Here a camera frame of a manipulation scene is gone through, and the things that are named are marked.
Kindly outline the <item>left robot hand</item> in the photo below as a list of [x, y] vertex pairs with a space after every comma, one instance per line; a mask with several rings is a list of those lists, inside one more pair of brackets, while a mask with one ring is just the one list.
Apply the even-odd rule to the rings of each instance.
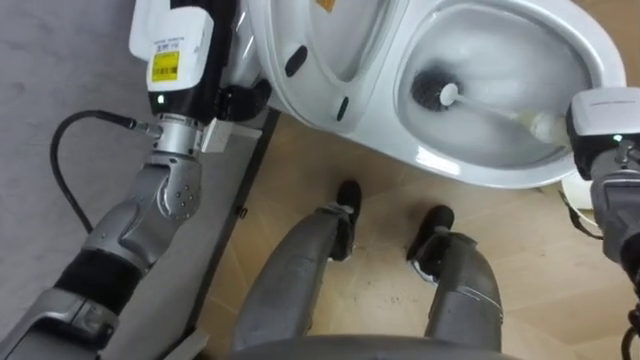
[[239, 3], [230, 0], [138, 1], [130, 52], [147, 62], [146, 86], [154, 115], [202, 124], [244, 122], [266, 107], [271, 85], [229, 80]]

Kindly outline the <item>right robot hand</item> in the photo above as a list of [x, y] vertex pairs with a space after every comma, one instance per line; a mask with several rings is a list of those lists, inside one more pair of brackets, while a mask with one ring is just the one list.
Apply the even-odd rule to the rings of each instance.
[[639, 88], [579, 92], [566, 113], [566, 131], [581, 178], [591, 181], [596, 158], [625, 140], [639, 146]]

